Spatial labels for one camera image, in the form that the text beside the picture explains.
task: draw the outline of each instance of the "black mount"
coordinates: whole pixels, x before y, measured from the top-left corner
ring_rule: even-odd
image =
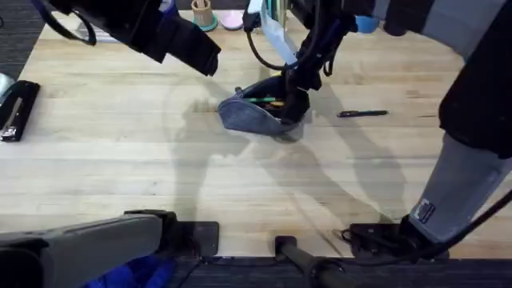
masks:
[[[178,221],[175,212],[164,210],[132,210],[125,214],[150,214],[162,220],[157,254],[211,257],[218,252],[218,222]]]
[[[355,258],[390,260],[410,255],[434,245],[408,221],[405,216],[400,224],[363,223],[352,224],[349,229],[340,231],[341,240],[350,245]],[[448,252],[427,255],[426,260],[448,259]]]

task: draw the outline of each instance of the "stapler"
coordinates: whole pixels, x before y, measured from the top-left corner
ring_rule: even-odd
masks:
[[[0,97],[0,140],[19,142],[32,106],[38,96],[40,85],[29,81],[18,81]]]

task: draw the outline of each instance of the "wooden table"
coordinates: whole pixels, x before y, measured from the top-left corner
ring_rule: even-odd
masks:
[[[306,30],[295,18],[288,25],[300,43]],[[440,150],[437,108],[459,56],[415,34],[351,34],[334,75],[311,92],[297,141],[284,142],[222,128],[216,105],[272,72],[244,33],[209,35],[222,53],[205,78],[171,56],[161,65],[121,44],[88,47],[45,27],[21,76],[42,85],[24,139],[0,145],[0,230],[152,208],[219,221],[220,255],[271,255],[274,236],[291,234],[312,254],[350,256],[333,228],[408,213]],[[254,38],[280,63],[263,36]],[[344,109],[391,114],[336,118]],[[508,208],[452,255],[512,257],[510,221]]]

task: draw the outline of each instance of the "cable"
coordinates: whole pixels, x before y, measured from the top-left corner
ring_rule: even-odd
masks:
[[[479,228],[481,224],[489,220],[489,218],[493,217],[497,212],[503,209],[503,207],[507,206],[510,203],[510,201],[512,201],[512,190],[505,194],[505,196],[503,196],[501,199],[496,201],[496,203],[493,204],[488,210],[486,210],[484,213],[478,216],[474,221],[472,221],[472,223],[470,223],[466,228],[461,230],[458,234],[450,238],[448,241],[435,244],[425,250],[417,251],[412,254],[402,256],[400,258],[382,262],[358,262],[346,259],[339,259],[339,261],[343,264],[353,266],[378,267],[398,264],[400,262],[405,261],[414,261],[425,256],[440,254],[444,251],[447,251],[449,248],[455,246],[460,241],[462,241],[468,234]]]
[[[181,288],[183,285],[185,285],[185,282],[189,279],[189,277],[192,275],[192,273],[194,271],[196,271],[197,268],[200,267],[201,264],[202,264],[202,260],[200,259],[197,263],[194,264],[194,266],[192,266],[192,268],[190,268],[190,270],[186,273],[185,277],[182,278],[182,280],[176,286],[176,288]]]
[[[322,20],[320,11],[322,10],[320,7],[322,0],[316,0],[315,4],[315,11],[314,11],[314,26],[313,26],[313,37],[311,39],[310,47],[307,50],[307,52],[297,61],[291,63],[291,64],[285,64],[284,66],[277,66],[271,63],[268,63],[263,57],[259,54],[258,50],[254,46],[253,38],[249,31],[246,31],[247,34],[247,41],[249,42],[250,50],[253,52],[256,59],[263,64],[265,67],[270,68],[272,70],[280,70],[280,71],[286,71],[291,70],[301,64],[303,64],[306,60],[309,59],[309,57],[313,54],[314,47],[317,45],[319,34],[320,34],[320,21]]]

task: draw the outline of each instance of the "pen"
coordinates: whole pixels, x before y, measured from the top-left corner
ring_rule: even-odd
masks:
[[[244,98],[244,100],[247,100],[249,102],[274,102],[277,101],[274,97],[266,97],[266,98]]]
[[[388,115],[387,110],[368,110],[368,111],[357,111],[357,110],[346,110],[338,113],[338,118],[350,118],[350,117],[362,117],[362,116],[383,116]]]

